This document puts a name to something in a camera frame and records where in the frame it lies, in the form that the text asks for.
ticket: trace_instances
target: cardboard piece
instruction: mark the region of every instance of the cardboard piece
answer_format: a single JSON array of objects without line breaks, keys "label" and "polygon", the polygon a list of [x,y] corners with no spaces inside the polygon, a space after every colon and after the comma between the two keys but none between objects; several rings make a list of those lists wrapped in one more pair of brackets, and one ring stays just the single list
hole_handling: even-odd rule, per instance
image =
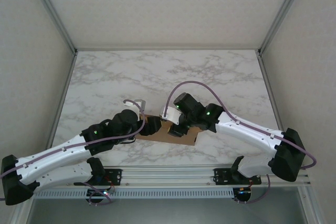
[{"label": "cardboard piece", "polygon": [[156,142],[165,142],[165,143],[172,143],[172,144],[185,144],[185,145],[195,145],[197,135],[202,130],[198,127],[191,127],[189,128],[188,134],[182,137],[171,136],[168,134],[168,130],[172,125],[172,122],[164,122],[161,121],[161,128],[158,132],[154,133],[153,135],[149,136],[142,136],[140,134],[136,135],[136,139],[142,140],[149,140],[149,141],[156,141]]}]

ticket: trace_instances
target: white marble tabletop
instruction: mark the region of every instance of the white marble tabletop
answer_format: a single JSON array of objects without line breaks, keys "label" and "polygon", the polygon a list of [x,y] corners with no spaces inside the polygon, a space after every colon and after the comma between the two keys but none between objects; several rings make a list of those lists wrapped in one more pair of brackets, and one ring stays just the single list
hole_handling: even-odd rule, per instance
[{"label": "white marble tabletop", "polygon": [[[146,114],[158,115],[170,91],[186,80],[209,85],[238,116],[277,128],[252,50],[80,52],[53,146],[113,118],[124,108],[124,99],[143,99]],[[187,84],[177,90],[171,104],[182,92],[189,92],[203,105],[216,103],[205,88]],[[239,155],[259,153],[233,137],[203,132],[195,146],[137,140],[98,156],[103,165],[199,165],[230,164]]]}]

